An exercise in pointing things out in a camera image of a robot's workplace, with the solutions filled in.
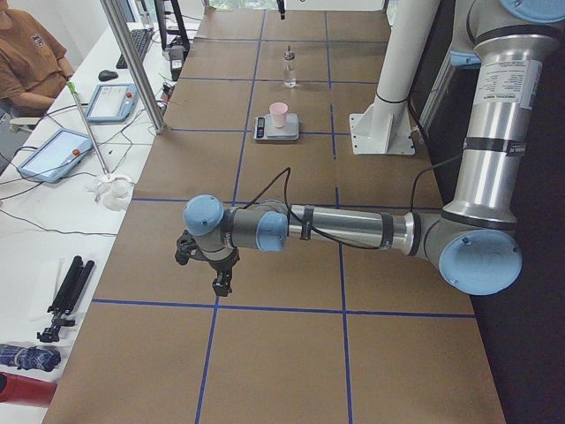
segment red cylinder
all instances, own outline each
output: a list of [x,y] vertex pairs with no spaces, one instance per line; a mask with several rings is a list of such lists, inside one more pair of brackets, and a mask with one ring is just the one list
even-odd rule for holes
[[0,373],[0,402],[47,408],[56,389],[55,382]]

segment blue joint cap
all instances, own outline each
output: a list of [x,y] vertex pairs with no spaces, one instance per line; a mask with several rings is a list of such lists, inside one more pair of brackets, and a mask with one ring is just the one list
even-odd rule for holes
[[533,24],[554,24],[565,19],[563,0],[500,0],[514,16]]
[[215,230],[223,218],[223,205],[210,194],[190,199],[183,212],[186,228],[193,236],[205,236]]
[[263,252],[281,252],[286,243],[288,221],[286,215],[267,212],[257,224],[255,241]]
[[440,272],[458,290],[494,294],[518,278],[522,254],[516,241],[497,230],[475,230],[454,238],[441,252]]
[[478,69],[480,59],[474,53],[462,53],[451,50],[451,65],[455,68]]

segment bottle cap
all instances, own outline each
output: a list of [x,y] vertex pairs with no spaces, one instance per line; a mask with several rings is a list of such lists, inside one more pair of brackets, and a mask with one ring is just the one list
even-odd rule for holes
[[287,50],[284,52],[284,60],[292,60],[294,59],[294,57],[295,57],[294,51],[292,51],[289,46]]

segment person's arm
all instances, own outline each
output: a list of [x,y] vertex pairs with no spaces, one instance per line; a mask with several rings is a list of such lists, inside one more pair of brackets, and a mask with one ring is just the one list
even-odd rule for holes
[[36,95],[34,93],[14,95],[10,97],[10,100],[12,100],[16,106],[39,110],[47,110],[55,101],[55,99],[47,97],[46,95]]
[[66,57],[61,57],[56,62],[63,71],[65,78],[69,79],[74,74],[74,69],[72,69],[71,63],[67,60]]

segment white desk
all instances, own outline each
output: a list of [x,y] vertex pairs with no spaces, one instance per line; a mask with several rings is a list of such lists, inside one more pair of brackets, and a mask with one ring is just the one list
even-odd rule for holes
[[[114,70],[118,57],[119,49],[116,40],[108,28],[72,79],[82,102],[88,102],[94,89],[100,84],[97,79],[98,72],[102,69]],[[144,66],[152,88],[158,94],[164,77],[170,76],[169,63],[162,58],[160,44],[152,44],[144,60]],[[132,82],[128,70],[117,70],[117,72],[119,78],[109,81],[109,83]],[[58,110],[72,104],[74,104],[72,96],[65,89],[50,110]],[[143,103],[139,100],[135,111],[125,123],[120,125],[93,125],[94,136],[99,143],[103,143],[130,123],[143,108]],[[79,113],[75,109],[56,113],[53,117],[67,129],[86,133]],[[43,119],[30,135],[26,146],[40,146],[58,128],[59,126],[49,118]],[[125,130],[125,134],[132,140],[132,146],[127,139],[118,135],[110,142],[103,144],[101,151],[108,166],[114,169],[128,147],[131,146],[127,157],[123,164],[119,166],[117,172],[126,174],[132,178],[133,182],[137,182],[154,140],[154,130],[145,111],[142,111],[135,122]],[[30,154],[31,152],[21,151],[16,155],[13,162],[19,164]],[[85,157],[71,171],[70,175],[80,172],[102,174],[101,166],[94,153]],[[0,184],[13,179],[19,179],[19,174],[14,167],[8,165],[8,168],[0,177]],[[93,177],[88,175],[78,175],[64,179],[54,185],[43,184],[29,193],[4,201],[0,208],[50,229],[117,233],[125,212],[110,211],[104,206],[96,204],[94,194],[85,189],[92,179]],[[0,198],[20,193],[35,184],[20,180],[0,185]],[[40,231],[29,223],[17,221],[0,213],[0,278],[2,282],[0,343],[40,345],[36,339],[36,332],[42,332],[45,327],[50,325],[52,315],[44,314],[42,318],[39,316],[32,321],[29,310],[38,284],[53,285],[52,276],[41,279],[39,274],[42,266],[46,263],[60,261],[60,278],[63,278],[75,255],[81,255],[85,262],[88,260],[95,261],[94,270],[87,287],[80,303],[75,308],[78,311],[74,315],[79,320],[78,325],[73,328],[62,329],[60,333],[61,342],[52,344],[59,347],[62,353],[61,364],[51,373],[37,370],[18,371],[14,367],[0,366],[3,372],[25,375],[45,381],[55,381],[61,376],[73,341],[79,331],[81,319],[88,309],[114,239],[114,237],[62,235]],[[47,310],[48,306],[49,299],[44,299],[42,308]],[[34,310],[34,313],[40,314],[41,310]],[[30,406],[0,404],[2,422],[10,422],[11,424],[39,423],[46,411],[43,408]]]

